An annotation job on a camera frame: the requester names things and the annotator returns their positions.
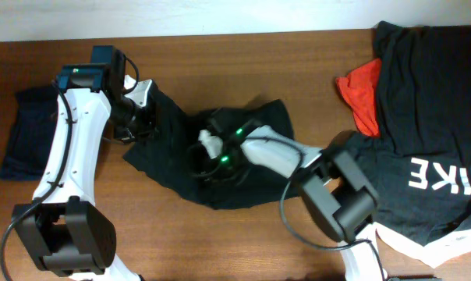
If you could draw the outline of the black shorts patterned waistband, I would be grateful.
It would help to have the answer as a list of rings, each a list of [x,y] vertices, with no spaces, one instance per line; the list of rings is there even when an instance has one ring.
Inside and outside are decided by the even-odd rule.
[[[286,178],[249,163],[243,154],[237,153],[239,174],[234,180],[194,179],[188,173],[188,147],[199,142],[201,130],[227,140],[249,121],[268,125],[282,136],[293,138],[292,122],[282,100],[254,109],[222,107],[188,115],[157,85],[151,86],[148,98],[157,106],[154,134],[137,141],[123,156],[135,169],[181,198],[212,209],[251,208],[280,199]]]

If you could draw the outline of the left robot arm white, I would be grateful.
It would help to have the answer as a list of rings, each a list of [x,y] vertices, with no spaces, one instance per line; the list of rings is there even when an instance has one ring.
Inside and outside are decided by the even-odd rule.
[[[152,80],[126,75],[133,61],[111,45],[93,47],[89,63],[62,67],[55,80],[58,118],[48,162],[29,204],[15,205],[0,244],[15,232],[40,271],[72,280],[141,280],[116,254],[114,225],[95,206],[94,177],[106,124],[125,144],[154,132]]]

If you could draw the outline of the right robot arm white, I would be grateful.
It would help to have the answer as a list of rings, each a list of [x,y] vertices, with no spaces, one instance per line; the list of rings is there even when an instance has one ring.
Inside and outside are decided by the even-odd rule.
[[[270,169],[287,181],[278,211],[297,240],[315,250],[340,253],[347,280],[387,279],[373,227],[379,195],[345,149],[336,144],[327,148],[301,144],[257,119],[229,130],[211,123],[198,132],[197,144],[212,168],[199,173],[200,178],[230,180],[248,165]],[[292,227],[285,214],[285,199],[292,188],[333,245],[317,244]]]

